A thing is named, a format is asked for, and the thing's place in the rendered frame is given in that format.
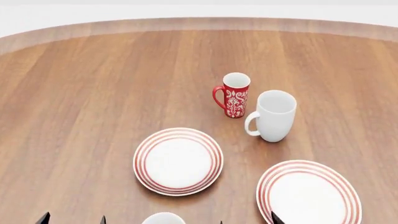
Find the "red patterned tall mug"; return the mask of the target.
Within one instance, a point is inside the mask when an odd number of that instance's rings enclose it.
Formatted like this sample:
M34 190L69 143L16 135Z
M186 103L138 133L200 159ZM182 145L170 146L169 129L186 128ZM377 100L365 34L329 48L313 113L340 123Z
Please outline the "red patterned tall mug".
M232 72L223 77L223 84L214 87L212 96L227 117L240 118L246 112L246 103L251 79L243 73ZM217 91L223 92L223 102L217 100Z

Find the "white plate with red rings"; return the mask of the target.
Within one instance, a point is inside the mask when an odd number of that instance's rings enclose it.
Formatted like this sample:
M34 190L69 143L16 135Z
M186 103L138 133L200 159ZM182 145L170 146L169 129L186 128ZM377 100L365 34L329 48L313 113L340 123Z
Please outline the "white plate with red rings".
M362 224L360 198L332 168L307 160L288 160L259 179L256 202L267 224L275 213L285 224Z
M223 152L209 135L193 128L167 128L137 147L132 167L147 189L173 197L208 188L223 169Z

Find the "plain white mug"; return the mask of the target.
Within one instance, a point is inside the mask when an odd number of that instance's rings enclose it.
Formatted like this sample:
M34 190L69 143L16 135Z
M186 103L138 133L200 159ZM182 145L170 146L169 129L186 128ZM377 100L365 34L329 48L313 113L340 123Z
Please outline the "plain white mug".
M296 109L297 101L289 93L265 91L258 96L256 110L245 119L245 132L268 142L281 141L292 128Z

